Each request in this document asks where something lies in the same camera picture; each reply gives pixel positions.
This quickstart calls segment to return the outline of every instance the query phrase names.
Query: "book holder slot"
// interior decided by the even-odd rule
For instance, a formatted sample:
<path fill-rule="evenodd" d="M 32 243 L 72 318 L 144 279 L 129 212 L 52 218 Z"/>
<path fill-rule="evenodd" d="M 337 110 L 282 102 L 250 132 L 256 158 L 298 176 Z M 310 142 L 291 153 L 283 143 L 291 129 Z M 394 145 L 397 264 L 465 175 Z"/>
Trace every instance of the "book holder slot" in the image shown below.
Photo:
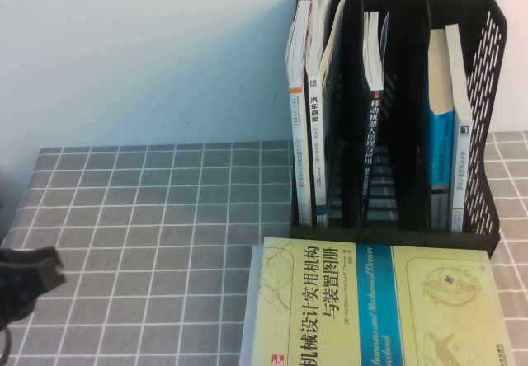
<path fill-rule="evenodd" d="M 380 170 L 389 167 L 394 193 L 386 205 L 371 187 L 373 209 L 391 211 L 397 220 L 367 219 L 360 225 L 359 183 L 364 127 L 362 99 L 363 11 L 389 12 L 385 55 L 384 110 L 377 153 Z M 464 233 L 429 228 L 427 177 L 422 160 L 422 100 L 431 29 L 458 23 L 473 111 L 473 132 L 464 211 Z M 298 227 L 292 186 L 293 238 L 367 242 L 384 245 L 481 249 L 491 255 L 498 244 L 499 221 L 484 172 L 483 151 L 507 36 L 507 24 L 495 0 L 346 0 L 341 58 L 341 115 L 344 141 L 340 166 L 341 219 L 338 228 Z"/>

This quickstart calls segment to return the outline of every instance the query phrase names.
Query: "book spine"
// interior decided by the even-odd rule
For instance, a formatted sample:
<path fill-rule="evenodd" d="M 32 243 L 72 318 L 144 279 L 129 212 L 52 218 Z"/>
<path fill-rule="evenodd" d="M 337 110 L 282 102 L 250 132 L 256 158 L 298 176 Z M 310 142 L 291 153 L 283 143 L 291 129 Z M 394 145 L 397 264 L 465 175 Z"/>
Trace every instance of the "book spine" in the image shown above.
<path fill-rule="evenodd" d="M 450 230 L 464 229 L 465 187 L 468 182 L 469 147 L 471 144 L 471 121 L 455 117 L 453 134 L 453 157 L 450 183 Z"/>
<path fill-rule="evenodd" d="M 312 131 L 312 167 L 317 225 L 328 225 L 326 161 L 324 150 L 323 82 L 320 74 L 308 76 L 309 121 Z"/>
<path fill-rule="evenodd" d="M 310 199 L 308 126 L 306 123 L 306 101 L 302 87 L 290 90 L 290 104 L 299 224 L 311 226 L 312 202 Z"/>
<path fill-rule="evenodd" d="M 432 173 L 433 190 L 448 189 L 453 147 L 453 111 L 442 115 L 432 114 Z"/>
<path fill-rule="evenodd" d="M 242 333 L 242 344 L 240 346 L 239 365 L 252 364 L 252 350 L 255 337 L 255 325 L 258 313 L 258 289 L 261 281 L 263 249 L 261 246 L 253 246 L 251 253 L 251 264 L 249 267 L 249 280 L 247 284 L 246 311 L 244 315 L 244 326 Z"/>
<path fill-rule="evenodd" d="M 370 183 L 372 182 L 372 161 L 374 160 L 374 150 L 378 140 L 382 98 L 382 91 L 373 91 L 369 94 L 367 100 L 365 117 L 365 153 L 363 156 L 363 180 L 361 182 L 361 219 L 363 223 L 366 222 L 367 211 L 369 208 Z"/>

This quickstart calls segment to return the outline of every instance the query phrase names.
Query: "yellow book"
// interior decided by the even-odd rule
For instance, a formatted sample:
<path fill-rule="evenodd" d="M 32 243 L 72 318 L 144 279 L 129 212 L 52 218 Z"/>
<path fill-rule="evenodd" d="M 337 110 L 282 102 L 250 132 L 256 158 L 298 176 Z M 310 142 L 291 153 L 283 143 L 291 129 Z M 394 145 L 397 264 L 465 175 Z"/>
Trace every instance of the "yellow book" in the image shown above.
<path fill-rule="evenodd" d="M 279 238 L 264 241 L 251 360 L 515 365 L 485 252 Z"/>
<path fill-rule="evenodd" d="M 252 366 L 360 365 L 356 246 L 266 238 Z"/>

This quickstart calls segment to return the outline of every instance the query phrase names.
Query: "grid pattern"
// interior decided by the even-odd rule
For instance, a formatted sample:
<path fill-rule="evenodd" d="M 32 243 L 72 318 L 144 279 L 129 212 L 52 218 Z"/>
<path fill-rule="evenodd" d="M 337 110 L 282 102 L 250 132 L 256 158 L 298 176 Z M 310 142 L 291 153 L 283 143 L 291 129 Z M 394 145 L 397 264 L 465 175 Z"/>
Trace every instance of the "grid pattern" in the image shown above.
<path fill-rule="evenodd" d="M 43 149 L 6 245 L 67 283 L 12 325 L 11 365 L 238 364 L 251 245 L 285 237 L 290 143 Z"/>
<path fill-rule="evenodd" d="M 528 364 L 528 133 L 493 133 L 484 149 L 485 170 L 501 242 L 492 257 L 495 282 L 518 365 Z"/>

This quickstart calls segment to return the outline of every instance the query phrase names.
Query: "book illustration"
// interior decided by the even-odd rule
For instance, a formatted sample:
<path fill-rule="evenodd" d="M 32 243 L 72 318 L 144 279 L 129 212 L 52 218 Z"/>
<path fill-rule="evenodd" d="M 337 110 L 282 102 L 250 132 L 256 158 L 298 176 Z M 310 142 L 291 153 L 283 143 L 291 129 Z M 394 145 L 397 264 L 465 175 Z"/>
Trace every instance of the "book illustration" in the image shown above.
<path fill-rule="evenodd" d="M 280 246 L 287 246 L 290 240 Z M 291 304 L 293 256 L 285 249 L 265 248 L 259 294 L 279 312 L 288 312 Z"/>
<path fill-rule="evenodd" d="M 426 331 L 423 339 L 423 363 L 425 366 L 460 366 L 461 363 L 453 355 L 460 347 L 451 344 L 455 333 L 449 334 L 445 339 L 440 339 L 434 333 Z"/>
<path fill-rule="evenodd" d="M 468 270 L 453 265 L 441 265 L 430 271 L 424 282 L 423 292 L 438 304 L 464 306 L 477 298 L 479 280 Z"/>

